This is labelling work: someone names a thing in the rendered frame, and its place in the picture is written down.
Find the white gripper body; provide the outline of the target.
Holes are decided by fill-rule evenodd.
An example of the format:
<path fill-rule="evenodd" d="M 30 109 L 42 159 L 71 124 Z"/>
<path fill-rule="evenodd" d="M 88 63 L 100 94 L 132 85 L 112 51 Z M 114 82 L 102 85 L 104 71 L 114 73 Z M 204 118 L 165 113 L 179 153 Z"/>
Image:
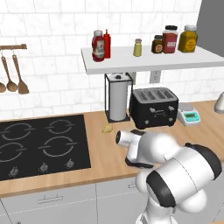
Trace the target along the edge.
<path fill-rule="evenodd" d="M 133 165 L 137 162 L 138 143 L 138 140 L 132 140 L 129 143 L 127 155 L 125 158 L 125 161 L 128 165 Z"/>

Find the yellow-green shaker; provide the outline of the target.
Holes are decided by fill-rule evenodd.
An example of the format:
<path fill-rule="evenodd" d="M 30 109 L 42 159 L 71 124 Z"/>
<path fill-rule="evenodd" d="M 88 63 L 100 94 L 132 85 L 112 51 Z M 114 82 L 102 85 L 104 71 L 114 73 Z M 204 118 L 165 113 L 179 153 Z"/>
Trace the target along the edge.
<path fill-rule="evenodd" d="M 135 57 L 140 57 L 142 55 L 142 40 L 140 38 L 135 40 L 133 55 Z"/>

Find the red squeeze bottle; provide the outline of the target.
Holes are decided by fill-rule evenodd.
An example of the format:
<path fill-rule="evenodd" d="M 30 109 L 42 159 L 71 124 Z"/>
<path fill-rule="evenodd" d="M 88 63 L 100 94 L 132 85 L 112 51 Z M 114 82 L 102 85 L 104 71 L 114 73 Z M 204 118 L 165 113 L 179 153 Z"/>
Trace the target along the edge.
<path fill-rule="evenodd" d="M 111 46 L 111 38 L 108 32 L 106 32 L 103 35 L 104 39 L 104 51 L 105 51 L 105 58 L 109 59 L 110 58 L 110 46 Z"/>

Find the small yellow lump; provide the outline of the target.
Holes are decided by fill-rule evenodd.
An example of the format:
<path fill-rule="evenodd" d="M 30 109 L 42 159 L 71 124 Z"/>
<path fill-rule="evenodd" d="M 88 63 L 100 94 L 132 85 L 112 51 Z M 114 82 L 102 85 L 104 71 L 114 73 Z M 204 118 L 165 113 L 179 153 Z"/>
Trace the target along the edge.
<path fill-rule="evenodd" d="M 109 133 L 113 130 L 113 125 L 112 124 L 107 124 L 102 130 L 102 133 Z"/>

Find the narrow grey drawer front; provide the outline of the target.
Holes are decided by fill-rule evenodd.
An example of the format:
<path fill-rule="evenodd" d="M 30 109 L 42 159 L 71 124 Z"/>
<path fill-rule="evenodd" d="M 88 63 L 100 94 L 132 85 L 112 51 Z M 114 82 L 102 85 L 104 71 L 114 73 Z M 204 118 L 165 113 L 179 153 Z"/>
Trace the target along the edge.
<path fill-rule="evenodd" d="M 132 193 L 139 193 L 136 188 L 128 188 L 128 184 L 134 178 L 122 178 L 96 184 L 96 196 L 98 200 L 108 199 L 115 196 L 124 196 Z"/>

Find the black four-slot toaster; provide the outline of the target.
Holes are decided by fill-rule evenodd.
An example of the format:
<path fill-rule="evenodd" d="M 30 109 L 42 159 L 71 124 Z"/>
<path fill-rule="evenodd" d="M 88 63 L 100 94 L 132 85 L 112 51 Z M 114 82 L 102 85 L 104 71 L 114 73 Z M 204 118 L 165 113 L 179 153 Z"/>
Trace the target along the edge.
<path fill-rule="evenodd" d="M 167 87 L 134 89 L 129 114 L 139 130 L 172 126 L 176 122 L 179 98 Z"/>

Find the white paper towel roll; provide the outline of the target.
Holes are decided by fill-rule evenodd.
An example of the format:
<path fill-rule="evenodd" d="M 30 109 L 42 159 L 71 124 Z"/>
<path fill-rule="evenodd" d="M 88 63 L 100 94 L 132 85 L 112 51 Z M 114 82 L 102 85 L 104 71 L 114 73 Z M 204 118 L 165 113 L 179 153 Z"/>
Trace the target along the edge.
<path fill-rule="evenodd" d="M 125 74 L 114 73 L 108 78 L 110 80 L 109 118 L 113 121 L 121 121 L 126 117 L 129 77 Z"/>

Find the narrow grey cupboard door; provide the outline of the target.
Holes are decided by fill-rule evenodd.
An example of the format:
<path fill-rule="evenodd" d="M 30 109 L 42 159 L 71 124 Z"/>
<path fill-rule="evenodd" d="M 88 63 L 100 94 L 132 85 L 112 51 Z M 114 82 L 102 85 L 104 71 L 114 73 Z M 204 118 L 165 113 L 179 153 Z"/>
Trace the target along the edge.
<path fill-rule="evenodd" d="M 146 204 L 147 197 L 139 192 L 99 198 L 98 224 L 136 224 Z"/>

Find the white kitchen scale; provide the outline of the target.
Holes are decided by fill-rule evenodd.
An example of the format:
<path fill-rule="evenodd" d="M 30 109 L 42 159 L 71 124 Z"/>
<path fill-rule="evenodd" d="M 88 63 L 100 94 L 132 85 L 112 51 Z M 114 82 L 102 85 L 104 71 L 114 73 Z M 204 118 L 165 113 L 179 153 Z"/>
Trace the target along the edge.
<path fill-rule="evenodd" d="M 178 104 L 177 118 L 184 126 L 195 126 L 201 122 L 198 110 L 187 102 L 180 102 Z"/>

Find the wide grey drawer front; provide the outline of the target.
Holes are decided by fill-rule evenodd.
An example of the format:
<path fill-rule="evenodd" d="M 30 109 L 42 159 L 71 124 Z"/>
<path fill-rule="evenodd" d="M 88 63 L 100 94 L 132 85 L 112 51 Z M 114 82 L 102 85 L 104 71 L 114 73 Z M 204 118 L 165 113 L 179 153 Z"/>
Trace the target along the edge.
<path fill-rule="evenodd" d="M 38 204 L 38 200 L 42 199 L 44 196 L 50 198 L 55 197 L 57 194 L 59 196 L 63 196 L 63 200 L 45 204 Z M 4 207 L 6 208 L 6 211 L 9 214 L 19 211 L 26 211 L 29 209 L 64 205 L 67 203 L 80 202 L 84 200 L 96 200 L 95 184 L 80 185 L 63 189 L 35 192 L 14 197 L 8 197 L 3 198 L 2 202 Z"/>

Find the black hob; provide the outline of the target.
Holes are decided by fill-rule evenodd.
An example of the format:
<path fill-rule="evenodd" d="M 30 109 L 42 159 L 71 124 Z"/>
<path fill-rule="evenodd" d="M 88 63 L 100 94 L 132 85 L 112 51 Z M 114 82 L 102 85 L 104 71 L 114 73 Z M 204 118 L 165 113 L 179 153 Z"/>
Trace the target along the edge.
<path fill-rule="evenodd" d="M 72 159 L 74 166 L 67 168 Z M 48 170 L 40 166 L 46 163 Z M 18 168 L 15 177 L 10 176 Z M 91 167 L 83 115 L 0 122 L 0 181 Z"/>

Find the wide grey cupboard door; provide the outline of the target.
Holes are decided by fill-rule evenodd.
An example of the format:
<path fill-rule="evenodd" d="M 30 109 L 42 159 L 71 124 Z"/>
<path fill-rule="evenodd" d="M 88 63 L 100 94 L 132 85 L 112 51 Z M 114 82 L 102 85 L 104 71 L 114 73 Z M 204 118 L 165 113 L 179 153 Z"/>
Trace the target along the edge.
<path fill-rule="evenodd" d="M 97 224 L 96 200 L 9 213 L 12 224 Z"/>

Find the small brown jar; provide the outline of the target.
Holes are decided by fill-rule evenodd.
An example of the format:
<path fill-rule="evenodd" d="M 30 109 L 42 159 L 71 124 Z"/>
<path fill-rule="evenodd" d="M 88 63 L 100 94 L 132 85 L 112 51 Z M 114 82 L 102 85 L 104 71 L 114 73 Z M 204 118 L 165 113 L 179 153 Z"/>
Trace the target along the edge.
<path fill-rule="evenodd" d="M 163 51 L 163 36 L 156 35 L 152 41 L 151 51 L 153 53 L 161 53 Z"/>

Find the red ketchup jar white lid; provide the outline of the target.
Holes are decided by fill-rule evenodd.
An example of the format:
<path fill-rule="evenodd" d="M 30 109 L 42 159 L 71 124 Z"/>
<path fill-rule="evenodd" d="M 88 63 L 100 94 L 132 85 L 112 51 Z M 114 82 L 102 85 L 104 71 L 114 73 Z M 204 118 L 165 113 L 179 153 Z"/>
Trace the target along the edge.
<path fill-rule="evenodd" d="M 102 31 L 96 30 L 92 39 L 92 57 L 95 62 L 101 62 L 104 60 L 104 56 L 105 50 Z"/>

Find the red jar black lid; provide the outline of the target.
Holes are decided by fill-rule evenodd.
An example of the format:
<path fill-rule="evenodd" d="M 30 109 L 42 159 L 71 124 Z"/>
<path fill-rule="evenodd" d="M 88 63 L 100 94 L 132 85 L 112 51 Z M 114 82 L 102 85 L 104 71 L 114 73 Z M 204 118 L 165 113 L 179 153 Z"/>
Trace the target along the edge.
<path fill-rule="evenodd" d="M 178 27 L 176 25 L 167 25 L 163 31 L 163 53 L 174 53 L 177 44 Z"/>

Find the yellow mustard jar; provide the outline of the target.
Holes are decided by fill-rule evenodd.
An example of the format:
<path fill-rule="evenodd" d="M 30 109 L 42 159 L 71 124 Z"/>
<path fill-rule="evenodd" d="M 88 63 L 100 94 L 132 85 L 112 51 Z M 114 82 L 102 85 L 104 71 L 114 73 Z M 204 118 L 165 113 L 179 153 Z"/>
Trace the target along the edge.
<path fill-rule="evenodd" d="M 196 33 L 197 26 L 185 26 L 185 30 L 181 33 L 178 43 L 178 50 L 182 53 L 193 53 L 197 44 L 198 35 Z"/>

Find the wooden spatula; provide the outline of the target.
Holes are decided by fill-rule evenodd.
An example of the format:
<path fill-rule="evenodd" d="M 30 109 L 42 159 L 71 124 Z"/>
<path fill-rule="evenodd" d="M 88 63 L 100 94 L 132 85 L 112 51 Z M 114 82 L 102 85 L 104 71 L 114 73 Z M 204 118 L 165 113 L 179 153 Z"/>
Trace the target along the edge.
<path fill-rule="evenodd" d="M 30 93 L 27 85 L 23 82 L 22 78 L 21 78 L 21 74 L 20 74 L 20 70 L 19 70 L 19 65 L 18 65 L 18 57 L 16 54 L 13 54 L 12 55 L 12 58 L 13 58 L 13 62 L 14 62 L 14 65 L 15 65 L 15 68 L 17 70 L 17 76 L 18 76 L 18 92 L 21 94 L 21 95 L 27 95 Z"/>

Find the white wall socket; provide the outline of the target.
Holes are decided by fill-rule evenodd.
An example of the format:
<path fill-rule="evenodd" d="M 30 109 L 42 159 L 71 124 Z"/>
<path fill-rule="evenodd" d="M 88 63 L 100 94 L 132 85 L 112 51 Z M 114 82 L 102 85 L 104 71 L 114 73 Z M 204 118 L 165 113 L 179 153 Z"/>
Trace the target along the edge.
<path fill-rule="evenodd" d="M 150 72 L 150 83 L 159 83 L 160 82 L 160 71 L 151 71 Z"/>
<path fill-rule="evenodd" d="M 136 85 L 136 76 L 137 76 L 137 72 L 131 72 L 129 73 L 129 76 L 132 78 L 132 82 L 129 81 L 129 85 L 133 84 L 133 85 Z"/>

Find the white wall shelf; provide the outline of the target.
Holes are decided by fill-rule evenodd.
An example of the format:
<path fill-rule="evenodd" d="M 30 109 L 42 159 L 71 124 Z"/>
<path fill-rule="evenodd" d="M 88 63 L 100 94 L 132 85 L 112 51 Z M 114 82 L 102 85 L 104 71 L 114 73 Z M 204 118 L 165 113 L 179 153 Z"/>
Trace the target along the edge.
<path fill-rule="evenodd" d="M 195 52 L 159 53 L 154 54 L 151 48 L 145 45 L 142 55 L 135 57 L 132 46 L 113 46 L 111 58 L 102 62 L 94 62 L 91 48 L 82 48 L 87 74 L 112 74 L 126 72 L 162 71 L 173 69 L 199 68 L 199 67 L 224 67 L 224 58 L 209 52 L 199 46 Z"/>

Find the grey wall cabinet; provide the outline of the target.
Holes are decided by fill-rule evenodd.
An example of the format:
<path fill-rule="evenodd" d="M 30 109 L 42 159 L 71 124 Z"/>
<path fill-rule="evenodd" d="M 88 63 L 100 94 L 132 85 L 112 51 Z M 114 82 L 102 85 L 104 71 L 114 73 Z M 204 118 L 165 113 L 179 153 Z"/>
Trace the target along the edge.
<path fill-rule="evenodd" d="M 224 0 L 202 0 L 197 46 L 224 57 Z"/>

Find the wooden hanging rail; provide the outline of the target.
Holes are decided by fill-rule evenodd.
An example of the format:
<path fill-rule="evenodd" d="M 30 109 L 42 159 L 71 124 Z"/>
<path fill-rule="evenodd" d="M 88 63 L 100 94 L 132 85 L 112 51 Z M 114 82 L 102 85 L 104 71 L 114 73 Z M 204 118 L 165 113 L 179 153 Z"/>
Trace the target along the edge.
<path fill-rule="evenodd" d="M 21 45 L 0 45 L 0 50 L 17 50 L 17 49 L 27 49 L 26 44 Z"/>

